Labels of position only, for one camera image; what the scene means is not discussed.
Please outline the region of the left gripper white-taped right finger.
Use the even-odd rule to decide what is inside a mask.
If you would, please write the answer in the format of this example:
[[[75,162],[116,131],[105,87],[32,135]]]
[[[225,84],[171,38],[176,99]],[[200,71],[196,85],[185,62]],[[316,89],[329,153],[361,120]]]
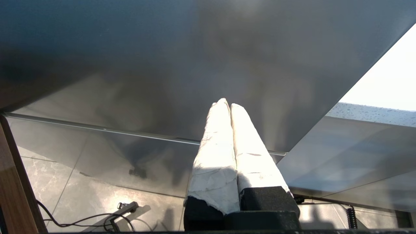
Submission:
[[[299,212],[287,183],[244,107],[231,105],[231,123],[241,210]]]

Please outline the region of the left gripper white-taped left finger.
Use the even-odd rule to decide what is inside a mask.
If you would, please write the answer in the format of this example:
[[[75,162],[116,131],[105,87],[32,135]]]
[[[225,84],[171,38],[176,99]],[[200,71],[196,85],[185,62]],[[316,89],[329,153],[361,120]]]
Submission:
[[[224,230],[225,217],[241,210],[237,180],[231,112],[222,98],[209,109],[193,162],[184,201],[184,230]]]

